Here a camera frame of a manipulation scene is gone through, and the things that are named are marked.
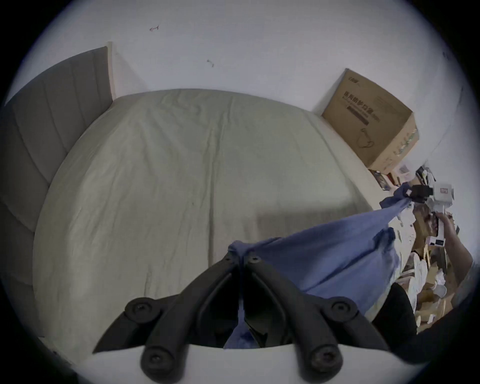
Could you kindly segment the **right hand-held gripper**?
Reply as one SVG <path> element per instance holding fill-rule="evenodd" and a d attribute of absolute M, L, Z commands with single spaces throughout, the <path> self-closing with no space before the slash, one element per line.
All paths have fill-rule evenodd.
<path fill-rule="evenodd" d="M 405 189 L 405 196 L 416 204 L 424 204 L 428 209 L 427 216 L 424 218 L 427 229 L 425 244 L 428 247 L 444 248 L 445 225 L 437 214 L 446 214 L 447 208 L 453 205 L 453 186 L 440 182 L 430 185 L 412 185 Z"/>

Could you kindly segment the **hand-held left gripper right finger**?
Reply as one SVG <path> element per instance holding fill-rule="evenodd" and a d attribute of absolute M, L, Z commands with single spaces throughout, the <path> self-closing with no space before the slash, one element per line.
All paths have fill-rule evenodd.
<path fill-rule="evenodd" d="M 244 261 L 245 317 L 249 301 L 260 290 L 280 315 L 279 341 L 290 338 L 298 364 L 308 379 L 328 381 L 340 373 L 344 358 L 339 344 L 364 350 L 390 352 L 378 330 L 347 297 L 322 298 L 300 291 L 259 256 Z"/>

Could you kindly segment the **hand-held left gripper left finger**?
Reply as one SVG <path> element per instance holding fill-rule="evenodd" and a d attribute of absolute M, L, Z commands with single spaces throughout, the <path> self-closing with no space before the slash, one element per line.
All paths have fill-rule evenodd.
<path fill-rule="evenodd" d="M 239 323 L 240 262 L 227 253 L 177 295 L 139 297 L 101 336 L 93 354 L 144 346 L 139 366 L 153 381 L 177 381 L 189 344 L 222 348 Z"/>

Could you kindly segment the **person's right hand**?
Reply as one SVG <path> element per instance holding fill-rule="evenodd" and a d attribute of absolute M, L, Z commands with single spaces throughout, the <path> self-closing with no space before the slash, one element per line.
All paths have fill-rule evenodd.
<path fill-rule="evenodd" d="M 454 223 L 453 216 L 450 213 L 436 212 L 435 216 L 443 225 L 443 234 L 446 239 L 458 237 L 457 227 Z"/>

